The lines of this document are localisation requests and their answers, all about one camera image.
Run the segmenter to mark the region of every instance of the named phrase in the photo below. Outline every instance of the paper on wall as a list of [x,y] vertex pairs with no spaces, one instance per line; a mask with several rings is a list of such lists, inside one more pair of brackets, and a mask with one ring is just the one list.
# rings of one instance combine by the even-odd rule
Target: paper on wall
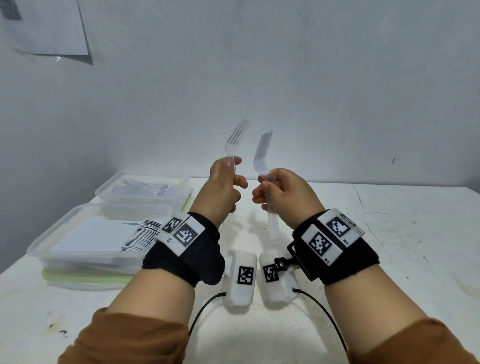
[[0,25],[34,54],[87,55],[77,0],[0,0]]

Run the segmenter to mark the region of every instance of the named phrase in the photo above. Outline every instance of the plastic container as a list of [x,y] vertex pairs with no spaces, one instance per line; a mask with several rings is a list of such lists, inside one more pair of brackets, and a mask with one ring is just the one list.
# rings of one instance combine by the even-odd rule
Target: plastic container
[[[159,194],[131,194],[122,179],[133,179],[153,185]],[[106,181],[95,194],[106,204],[163,204],[172,207],[173,212],[180,212],[190,195],[189,177],[160,177],[155,172],[132,174],[121,171]]]
[[68,232],[95,216],[108,220],[142,221],[155,216],[155,220],[166,224],[171,217],[172,209],[167,205],[118,205],[118,204],[85,204],[74,207],[64,217],[53,224],[28,247],[27,254],[38,258],[44,267],[52,271],[73,271],[85,268],[135,274],[142,266],[146,250],[136,252],[75,252],[52,251]]

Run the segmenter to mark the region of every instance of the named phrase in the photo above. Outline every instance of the clear plastic fork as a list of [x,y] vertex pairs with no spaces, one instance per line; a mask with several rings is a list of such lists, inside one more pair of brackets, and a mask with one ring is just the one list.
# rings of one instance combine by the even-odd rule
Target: clear plastic fork
[[[270,169],[265,164],[265,157],[267,155],[270,141],[272,140],[273,131],[262,134],[260,142],[258,143],[257,153],[253,159],[253,167],[255,171],[263,177],[263,179],[274,182]],[[268,228],[270,230],[270,239],[278,240],[280,238],[280,229],[278,227],[278,214],[275,212],[275,207],[269,194],[266,194],[267,212],[268,212]]]
[[235,171],[237,170],[237,166],[235,165],[233,157],[235,156],[235,153],[239,148],[240,140],[245,135],[245,130],[247,129],[249,124],[250,123],[248,121],[242,119],[242,121],[239,122],[230,138],[228,138],[227,143],[225,144],[225,152],[227,153],[227,156],[232,158]]

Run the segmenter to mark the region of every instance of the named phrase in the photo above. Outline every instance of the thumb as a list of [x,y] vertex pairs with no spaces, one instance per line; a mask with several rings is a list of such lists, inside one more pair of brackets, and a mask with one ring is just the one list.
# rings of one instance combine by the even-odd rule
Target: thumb
[[260,184],[261,189],[266,193],[269,194],[274,200],[279,198],[282,193],[284,193],[280,187],[276,184],[271,183],[269,181],[263,181]]

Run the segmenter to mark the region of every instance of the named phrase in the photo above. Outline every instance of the white table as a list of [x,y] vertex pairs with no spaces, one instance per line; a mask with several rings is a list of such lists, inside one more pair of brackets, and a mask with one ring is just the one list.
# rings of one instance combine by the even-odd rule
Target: white table
[[[197,192],[205,179],[192,179]],[[267,216],[242,191],[237,211],[221,227],[222,253],[286,247],[291,230],[268,239]],[[480,195],[464,187],[312,183],[327,207],[337,207],[366,232],[382,267],[429,315],[444,321],[480,358]],[[0,363],[54,363],[92,313],[118,291],[69,291],[47,286],[41,264],[24,256],[0,275]],[[300,288],[327,305],[323,286],[297,271]],[[228,312],[213,301],[195,327],[185,363],[346,363],[327,317],[308,298],[273,309],[257,276],[253,304]],[[200,283],[194,314],[218,286]]]

